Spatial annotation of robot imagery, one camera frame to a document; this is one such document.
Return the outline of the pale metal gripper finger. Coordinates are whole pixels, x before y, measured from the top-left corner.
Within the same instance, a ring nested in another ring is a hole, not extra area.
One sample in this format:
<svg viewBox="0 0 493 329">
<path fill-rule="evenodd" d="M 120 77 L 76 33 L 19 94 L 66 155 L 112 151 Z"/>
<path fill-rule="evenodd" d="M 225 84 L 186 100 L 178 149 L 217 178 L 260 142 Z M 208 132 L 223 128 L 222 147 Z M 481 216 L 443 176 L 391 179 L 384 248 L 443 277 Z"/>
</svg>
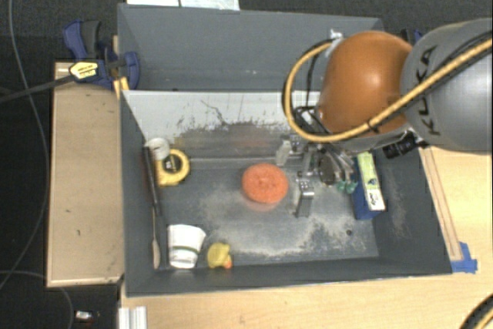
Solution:
<svg viewBox="0 0 493 329">
<path fill-rule="evenodd" d="M 312 202 L 314 200 L 314 185 L 310 180 L 299 180 L 299 196 L 295 216 L 307 218 L 310 215 Z"/>
<path fill-rule="evenodd" d="M 275 155 L 276 165 L 284 166 L 289 158 L 300 156 L 303 147 L 303 140 L 298 135 L 282 136 Z"/>
</svg>

